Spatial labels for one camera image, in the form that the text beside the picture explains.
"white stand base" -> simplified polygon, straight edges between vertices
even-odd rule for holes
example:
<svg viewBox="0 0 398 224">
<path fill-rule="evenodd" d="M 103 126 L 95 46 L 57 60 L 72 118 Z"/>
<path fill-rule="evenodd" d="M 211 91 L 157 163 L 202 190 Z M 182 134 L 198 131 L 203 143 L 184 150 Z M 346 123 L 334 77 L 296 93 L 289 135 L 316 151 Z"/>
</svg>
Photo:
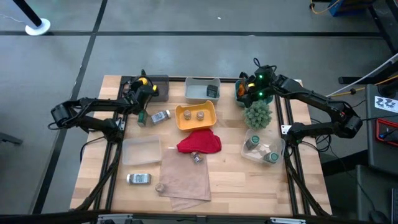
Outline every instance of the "white stand base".
<svg viewBox="0 0 398 224">
<path fill-rule="evenodd" d="M 42 35 L 45 34 L 47 31 L 49 31 L 51 26 L 50 21 L 46 19 L 41 19 L 41 20 L 42 20 L 42 25 L 40 25 L 38 28 L 33 29 L 30 26 L 26 26 L 25 27 L 26 33 L 29 35 Z"/>
</svg>

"white label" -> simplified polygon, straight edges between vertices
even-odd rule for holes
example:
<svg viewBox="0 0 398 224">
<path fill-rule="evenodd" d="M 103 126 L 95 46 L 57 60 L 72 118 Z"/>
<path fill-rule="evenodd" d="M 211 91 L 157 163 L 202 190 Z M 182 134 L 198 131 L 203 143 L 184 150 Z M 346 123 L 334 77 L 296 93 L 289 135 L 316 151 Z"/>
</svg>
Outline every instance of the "white label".
<svg viewBox="0 0 398 224">
<path fill-rule="evenodd" d="M 374 107 L 386 111 L 398 113 L 398 100 L 374 96 Z"/>
<path fill-rule="evenodd" d="M 146 184 L 148 181 L 148 174 L 134 174 L 132 178 L 132 182 L 135 184 Z"/>
<path fill-rule="evenodd" d="M 157 114 L 152 115 L 152 121 L 153 121 L 154 123 L 156 123 L 156 122 L 158 122 L 158 121 L 161 121 L 161 120 L 163 120 L 164 118 L 165 118 L 165 116 L 164 116 L 163 112 L 159 112 L 159 113 L 157 113 Z"/>
</svg>

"red towel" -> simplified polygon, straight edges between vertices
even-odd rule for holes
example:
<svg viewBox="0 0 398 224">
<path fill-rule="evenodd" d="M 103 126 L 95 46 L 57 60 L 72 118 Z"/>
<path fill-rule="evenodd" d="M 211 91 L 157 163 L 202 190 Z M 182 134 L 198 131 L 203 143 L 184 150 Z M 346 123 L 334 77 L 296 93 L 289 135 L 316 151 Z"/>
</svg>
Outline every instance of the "red towel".
<svg viewBox="0 0 398 224">
<path fill-rule="evenodd" d="M 177 149 L 182 153 L 216 153 L 221 151 L 221 140 L 210 129 L 197 130 L 182 140 Z"/>
</svg>

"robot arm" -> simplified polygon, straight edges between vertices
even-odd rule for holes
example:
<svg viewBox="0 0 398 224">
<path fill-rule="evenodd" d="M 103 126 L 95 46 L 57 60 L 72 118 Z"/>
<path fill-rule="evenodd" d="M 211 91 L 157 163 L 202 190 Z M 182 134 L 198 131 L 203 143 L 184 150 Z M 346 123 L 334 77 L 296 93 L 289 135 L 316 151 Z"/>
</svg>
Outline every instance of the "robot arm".
<svg viewBox="0 0 398 224">
<path fill-rule="evenodd" d="M 324 134 L 335 134 L 340 138 L 353 138 L 362 126 L 361 118 L 347 102 L 331 100 L 302 87 L 299 82 L 291 78 L 273 75 L 269 87 L 278 96 L 290 100 L 300 100 L 325 111 L 330 116 L 331 121 L 328 123 L 310 125 L 294 123 L 285 137 L 288 143 L 297 145 L 305 136 Z"/>
<path fill-rule="evenodd" d="M 361 118 L 345 101 L 336 101 L 323 95 L 310 91 L 301 86 L 299 82 L 283 75 L 275 75 L 272 66 L 260 66 L 254 76 L 245 75 L 248 83 L 247 93 L 238 101 L 245 107 L 250 107 L 254 101 L 277 95 L 290 100 L 300 100 L 308 105 L 318 108 L 330 116 L 330 122 L 304 125 L 294 123 L 285 136 L 285 140 L 293 145 L 301 143 L 305 136 L 319 136 L 335 134 L 340 138 L 353 138 L 362 126 Z"/>
<path fill-rule="evenodd" d="M 102 131 L 110 142 L 119 142 L 123 139 L 119 126 L 113 119 L 96 119 L 86 116 L 92 111 L 115 111 L 119 114 L 139 114 L 145 109 L 152 96 L 158 96 L 159 90 L 146 77 L 144 71 L 134 82 L 130 83 L 124 97 L 118 100 L 99 100 L 96 98 L 81 98 L 79 100 L 65 101 L 51 110 L 54 123 L 58 128 L 80 127 L 88 132 L 89 129 Z"/>
</svg>

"green succulent plant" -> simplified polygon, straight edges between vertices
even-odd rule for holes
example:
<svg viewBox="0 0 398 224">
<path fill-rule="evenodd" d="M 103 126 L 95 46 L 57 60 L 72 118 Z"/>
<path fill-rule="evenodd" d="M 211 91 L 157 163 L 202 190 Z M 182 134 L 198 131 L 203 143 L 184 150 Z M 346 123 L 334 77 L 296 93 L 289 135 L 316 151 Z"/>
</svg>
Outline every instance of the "green succulent plant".
<svg viewBox="0 0 398 224">
<path fill-rule="evenodd" d="M 262 100 L 256 101 L 249 108 L 244 109 L 244 122 L 253 130 L 266 128 L 271 122 L 271 113 L 267 103 Z"/>
</svg>

